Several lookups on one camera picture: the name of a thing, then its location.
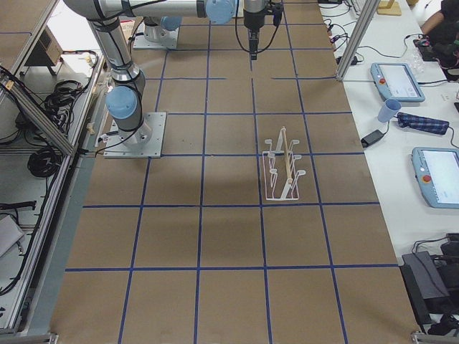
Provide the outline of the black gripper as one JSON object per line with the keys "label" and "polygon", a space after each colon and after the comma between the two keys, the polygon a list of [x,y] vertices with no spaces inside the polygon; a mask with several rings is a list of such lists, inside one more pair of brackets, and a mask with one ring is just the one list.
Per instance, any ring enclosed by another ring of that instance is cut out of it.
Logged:
{"label": "black gripper", "polygon": [[248,28],[248,42],[250,59],[257,59],[259,31],[265,24],[266,2],[264,0],[244,0],[244,25]]}

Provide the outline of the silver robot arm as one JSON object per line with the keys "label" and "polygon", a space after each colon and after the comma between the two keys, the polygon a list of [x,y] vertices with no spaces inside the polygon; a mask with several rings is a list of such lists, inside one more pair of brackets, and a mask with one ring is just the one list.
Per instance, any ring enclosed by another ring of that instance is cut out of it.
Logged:
{"label": "silver robot arm", "polygon": [[120,18],[142,17],[147,25],[172,32],[184,17],[226,24],[237,18],[239,6],[236,1],[66,1],[66,5],[87,20],[111,68],[115,87],[108,93],[106,106],[126,146],[145,145],[153,130],[142,109],[145,76],[133,61]]}
{"label": "silver robot arm", "polygon": [[160,38],[169,36],[169,32],[176,31],[181,25],[181,16],[145,16],[144,36],[150,42],[159,42]]}

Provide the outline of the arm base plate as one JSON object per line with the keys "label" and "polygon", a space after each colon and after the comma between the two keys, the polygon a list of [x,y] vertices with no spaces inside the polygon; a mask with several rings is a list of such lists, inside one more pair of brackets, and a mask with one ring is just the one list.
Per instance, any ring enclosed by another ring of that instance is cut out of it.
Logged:
{"label": "arm base plate", "polygon": [[115,121],[111,130],[118,131],[108,137],[103,151],[105,158],[160,158],[166,127],[166,113],[146,113],[143,125],[130,136],[130,133],[119,131]]}
{"label": "arm base plate", "polygon": [[145,26],[141,24],[136,31],[133,49],[145,50],[166,50],[176,49],[179,37],[179,28],[174,31],[167,31],[161,26]]}

